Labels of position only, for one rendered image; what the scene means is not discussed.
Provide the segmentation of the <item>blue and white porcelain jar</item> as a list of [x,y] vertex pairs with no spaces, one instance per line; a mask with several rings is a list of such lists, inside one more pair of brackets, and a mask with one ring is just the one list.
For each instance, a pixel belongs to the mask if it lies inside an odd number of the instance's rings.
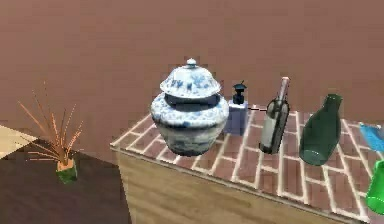
[[224,129],[229,105],[211,72],[190,58],[160,84],[150,113],[168,148],[180,156],[206,153]]

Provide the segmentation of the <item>blue soap dispenser black pump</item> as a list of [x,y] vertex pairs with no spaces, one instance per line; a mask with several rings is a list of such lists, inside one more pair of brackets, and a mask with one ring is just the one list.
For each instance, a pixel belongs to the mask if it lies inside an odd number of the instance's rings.
[[225,133],[231,135],[243,136],[246,130],[248,102],[244,99],[244,91],[247,86],[244,81],[233,86],[235,94],[228,101],[229,116],[224,128]]

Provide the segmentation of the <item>wooden counter with brick top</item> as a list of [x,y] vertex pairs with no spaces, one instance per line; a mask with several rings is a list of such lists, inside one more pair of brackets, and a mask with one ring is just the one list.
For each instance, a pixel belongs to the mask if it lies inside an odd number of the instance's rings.
[[343,119],[341,139],[331,158],[322,166],[311,166],[298,156],[300,134],[310,115],[298,111],[289,115],[275,155],[258,148],[262,117],[261,109],[253,107],[244,136],[221,134],[209,152],[197,157],[170,152],[149,115],[110,147],[349,224],[384,224],[384,215],[370,211],[365,203],[374,163],[384,159],[384,153],[370,149],[357,122]]

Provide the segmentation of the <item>dark wine bottle white label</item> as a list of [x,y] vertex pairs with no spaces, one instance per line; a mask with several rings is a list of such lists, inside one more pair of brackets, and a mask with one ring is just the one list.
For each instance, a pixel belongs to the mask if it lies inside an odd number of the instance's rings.
[[287,90],[290,79],[283,77],[278,95],[268,104],[259,149],[267,154],[279,152],[281,140],[289,115]]

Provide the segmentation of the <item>dark green glass bottle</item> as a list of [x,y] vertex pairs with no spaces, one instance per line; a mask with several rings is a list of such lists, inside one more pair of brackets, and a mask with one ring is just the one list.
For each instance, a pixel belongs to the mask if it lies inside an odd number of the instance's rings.
[[340,95],[328,94],[322,107],[305,124],[300,138],[299,156],[307,164],[321,166],[331,157],[341,135],[341,103]]

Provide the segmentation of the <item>orange plant in green pot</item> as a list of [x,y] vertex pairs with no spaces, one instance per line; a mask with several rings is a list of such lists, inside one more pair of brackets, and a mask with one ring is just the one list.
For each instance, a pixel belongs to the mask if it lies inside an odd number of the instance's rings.
[[76,131],[72,135],[68,134],[76,105],[73,105],[70,113],[64,110],[61,121],[58,122],[51,110],[50,103],[47,103],[45,111],[35,91],[32,91],[32,94],[43,122],[38,120],[21,101],[18,101],[18,105],[42,131],[46,145],[23,137],[23,140],[38,148],[38,151],[28,151],[28,154],[31,155],[30,161],[54,161],[56,163],[55,173],[59,180],[63,184],[73,183],[78,179],[73,146],[82,134],[83,127],[83,122],[80,122]]

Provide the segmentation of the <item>blue cloth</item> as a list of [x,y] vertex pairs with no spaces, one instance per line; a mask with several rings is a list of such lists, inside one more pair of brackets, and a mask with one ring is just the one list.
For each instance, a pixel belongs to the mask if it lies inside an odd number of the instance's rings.
[[367,145],[374,151],[384,152],[384,125],[359,123],[360,132]]

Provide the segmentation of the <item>bright green glass cup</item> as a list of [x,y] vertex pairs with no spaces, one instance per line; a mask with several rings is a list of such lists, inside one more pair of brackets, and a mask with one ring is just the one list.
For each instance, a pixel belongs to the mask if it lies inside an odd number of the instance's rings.
[[384,215],[384,160],[375,163],[365,201],[371,211]]

